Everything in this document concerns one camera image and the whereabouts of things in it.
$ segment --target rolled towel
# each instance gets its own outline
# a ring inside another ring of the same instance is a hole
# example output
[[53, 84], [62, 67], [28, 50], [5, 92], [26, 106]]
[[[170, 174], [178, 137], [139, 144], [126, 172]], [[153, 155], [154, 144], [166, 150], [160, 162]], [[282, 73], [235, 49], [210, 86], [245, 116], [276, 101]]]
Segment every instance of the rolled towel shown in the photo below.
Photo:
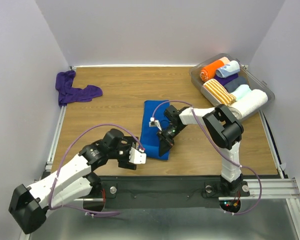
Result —
[[240, 72], [240, 65], [237, 61], [232, 60], [231, 62], [219, 67], [215, 74], [220, 78], [227, 78], [233, 74]]
[[238, 73], [236, 73], [236, 74], [233, 74], [233, 75], [228, 76], [226, 78], [222, 78], [222, 77], [219, 77], [219, 76], [215, 75], [214, 79], [217, 80], [222, 86], [225, 86], [226, 84], [230, 83], [232, 80], [235, 80], [238, 77], [239, 77], [239, 75], [238, 75]]
[[216, 75], [216, 70], [228, 63], [230, 63], [230, 60], [224, 56], [217, 61], [214, 61], [213, 63], [203, 67], [200, 72], [201, 80], [206, 82], [210, 79], [213, 79]]
[[236, 79], [228, 82], [226, 85], [223, 85], [223, 86], [228, 91], [228, 93], [232, 93], [242, 84], [248, 84], [248, 82], [243, 76], [239, 76]]
[[236, 97], [228, 93], [227, 90], [217, 80], [210, 79], [203, 87], [209, 91], [220, 103], [224, 105], [230, 105], [236, 101]]
[[243, 98], [229, 106], [229, 110], [237, 119], [243, 119], [268, 101], [264, 91], [254, 89]]
[[242, 99], [245, 95], [247, 95], [250, 92], [251, 92], [251, 89], [250, 89], [249, 85], [243, 84], [243, 85], [240, 85], [235, 91], [231, 92], [231, 94], [233, 96], [235, 96], [236, 101], [239, 101], [240, 99]]

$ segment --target light blue rolled towel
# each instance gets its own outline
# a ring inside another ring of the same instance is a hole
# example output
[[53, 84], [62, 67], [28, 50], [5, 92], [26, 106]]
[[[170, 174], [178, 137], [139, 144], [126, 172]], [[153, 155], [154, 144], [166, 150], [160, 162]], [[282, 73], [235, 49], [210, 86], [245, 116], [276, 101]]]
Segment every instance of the light blue rolled towel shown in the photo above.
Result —
[[228, 64], [219, 67], [215, 74], [220, 78], [227, 78], [233, 74], [240, 72], [240, 65], [237, 61], [232, 60]]
[[231, 94], [233, 96], [235, 96], [235, 100], [238, 101], [250, 92], [251, 92], [251, 89], [250, 89], [249, 85], [242, 84], [235, 91], [231, 92]]

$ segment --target bolt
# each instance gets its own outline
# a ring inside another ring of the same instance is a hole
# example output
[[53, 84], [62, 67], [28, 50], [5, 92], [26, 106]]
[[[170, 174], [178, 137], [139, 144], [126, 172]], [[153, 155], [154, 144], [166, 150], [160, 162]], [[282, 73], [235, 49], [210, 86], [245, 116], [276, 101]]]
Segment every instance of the bolt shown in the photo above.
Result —
[[210, 185], [205, 186], [205, 192], [208, 194], [212, 193], [212, 186]]
[[243, 190], [245, 193], [249, 192], [249, 187], [248, 187], [248, 185], [243, 185], [243, 186], [242, 186], [242, 190]]
[[115, 194], [117, 192], [117, 188], [115, 186], [110, 187], [110, 193]]

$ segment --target blue towel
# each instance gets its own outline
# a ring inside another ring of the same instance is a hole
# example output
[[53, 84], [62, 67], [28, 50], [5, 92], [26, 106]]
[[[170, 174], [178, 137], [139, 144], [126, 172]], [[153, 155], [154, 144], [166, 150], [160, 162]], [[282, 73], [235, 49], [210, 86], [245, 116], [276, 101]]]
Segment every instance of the blue towel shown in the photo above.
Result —
[[[143, 112], [143, 119], [142, 119], [142, 129], [141, 129], [141, 136], [140, 142], [142, 143], [143, 147], [145, 148], [146, 156], [153, 159], [160, 159], [160, 160], [168, 160], [169, 151], [166, 152], [163, 156], [159, 156], [159, 138], [157, 136], [158, 128], [157, 127], [149, 127], [150, 118], [152, 113], [154, 112], [155, 108], [163, 101], [154, 101], [154, 100], [147, 100], [144, 102], [144, 112]], [[168, 127], [169, 121], [164, 116], [165, 109], [169, 107], [169, 102], [161, 105], [155, 113], [154, 118], [160, 121], [160, 125], [163, 129]]]

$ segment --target wire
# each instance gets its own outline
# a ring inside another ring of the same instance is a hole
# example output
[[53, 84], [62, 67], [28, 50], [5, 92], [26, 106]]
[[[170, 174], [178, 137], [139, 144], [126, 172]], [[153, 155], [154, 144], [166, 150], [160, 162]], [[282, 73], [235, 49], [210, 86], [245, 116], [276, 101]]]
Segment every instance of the wire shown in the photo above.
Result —
[[189, 106], [192, 106], [191, 103], [186, 102], [186, 101], [179, 101], [179, 100], [168, 100], [168, 101], [164, 101], [164, 102], [160, 103], [158, 106], [156, 106], [156, 108], [154, 109], [154, 111], [153, 111], [151, 117], [154, 118], [154, 117], [155, 117], [155, 114], [156, 114], [156, 111], [158, 110], [158, 108], [159, 108], [160, 106], [162, 106], [163, 104], [167, 104], [167, 103], [182, 103], [182, 104], [187, 104], [187, 105], [189, 105]]
[[239, 201], [240, 201], [240, 191], [239, 191], [239, 198], [238, 198], [238, 201], [236, 201], [236, 204], [238, 204], [239, 203]]
[[59, 174], [60, 174], [60, 171], [61, 171], [61, 168], [65, 162], [65, 159], [66, 159], [66, 156], [68, 155], [70, 149], [75, 145], [75, 143], [83, 136], [85, 135], [86, 133], [88, 133], [89, 131], [91, 131], [92, 129], [95, 129], [95, 128], [98, 128], [98, 127], [102, 127], [102, 126], [113, 126], [113, 127], [116, 127], [116, 128], [119, 128], [125, 132], [127, 132], [128, 134], [130, 134], [134, 140], [137, 141], [137, 143], [139, 144], [139, 147], [142, 148], [143, 150], [145, 149], [144, 146], [141, 144], [141, 142], [137, 139], [137, 137], [132, 133], [130, 132], [128, 129], [124, 128], [123, 126], [120, 126], [120, 125], [117, 125], [117, 124], [113, 124], [113, 123], [103, 123], [103, 124], [98, 124], [98, 125], [95, 125], [93, 127], [90, 127], [89, 129], [87, 129], [86, 131], [84, 131], [83, 133], [81, 133], [74, 141], [73, 143], [70, 144], [70, 146], [67, 148], [67, 150], [65, 151], [62, 159], [61, 159], [61, 162], [59, 164], [59, 167], [56, 171], [56, 178], [54, 179], [53, 181], [53, 184], [52, 184], [52, 187], [51, 187], [51, 191], [50, 191], [50, 194], [49, 194], [49, 199], [48, 199], [48, 207], [50, 210], [57, 210], [57, 209], [60, 209], [62, 207], [66, 207], [66, 208], [71, 208], [71, 209], [77, 209], [77, 210], [80, 210], [80, 211], [83, 211], [85, 213], [88, 213], [88, 214], [91, 214], [91, 215], [97, 215], [95, 217], [112, 217], [112, 216], [116, 216], [118, 214], [120, 214], [120, 212], [118, 211], [108, 211], [108, 212], [100, 212], [100, 211], [91, 211], [91, 210], [86, 210], [86, 209], [83, 209], [83, 208], [80, 208], [80, 207], [76, 207], [76, 206], [72, 206], [72, 205], [69, 205], [69, 204], [65, 204], [65, 205], [59, 205], [59, 206], [53, 206], [52, 207], [52, 198], [53, 198], [53, 195], [54, 195], [54, 191], [55, 191], [55, 188], [56, 188], [56, 184], [57, 184], [57, 180], [58, 180], [58, 177], [59, 177]]
[[103, 198], [104, 205], [106, 205], [106, 191], [105, 191], [105, 189], [102, 190], [102, 198]]
[[238, 195], [238, 197], [240, 198], [240, 191], [237, 191], [237, 192], [236, 192], [235, 197], [234, 197], [234, 199], [233, 199], [231, 202], [236, 201], [237, 195]]
[[231, 161], [227, 156], [225, 156], [221, 151], [220, 149], [218, 148], [217, 145], [215, 145], [215, 143], [213, 142], [213, 140], [211, 139], [211, 137], [209, 136], [209, 134], [207, 133], [207, 131], [205, 130], [204, 126], [200, 123], [198, 117], [196, 116], [195, 114], [195, 111], [194, 109], [192, 108], [191, 109], [192, 111], [192, 114], [194, 116], [194, 119], [196, 121], [196, 123], [199, 125], [199, 127], [201, 128], [201, 130], [203, 131], [204, 135], [206, 136], [206, 138], [209, 140], [209, 142], [211, 143], [211, 145], [214, 147], [214, 149], [225, 159], [227, 160], [229, 163], [239, 167], [239, 168], [242, 168], [242, 169], [249, 169], [251, 172], [253, 172], [253, 174], [255, 175], [255, 177], [257, 178], [258, 182], [259, 182], [259, 186], [260, 186], [260, 193], [259, 193], [259, 197], [256, 201], [256, 203], [251, 207], [249, 208], [248, 210], [245, 210], [245, 211], [242, 211], [242, 212], [237, 212], [237, 213], [234, 213], [234, 212], [228, 212], [226, 211], [226, 213], [229, 213], [229, 214], [232, 214], [232, 215], [243, 215], [243, 214], [246, 214], [246, 213], [249, 213], [252, 209], [254, 209], [260, 202], [261, 200], [261, 196], [262, 196], [262, 183], [261, 183], [261, 179], [259, 177], [259, 175], [249, 166], [242, 166], [242, 165], [239, 165], [237, 164], [236, 162], [234, 161]]

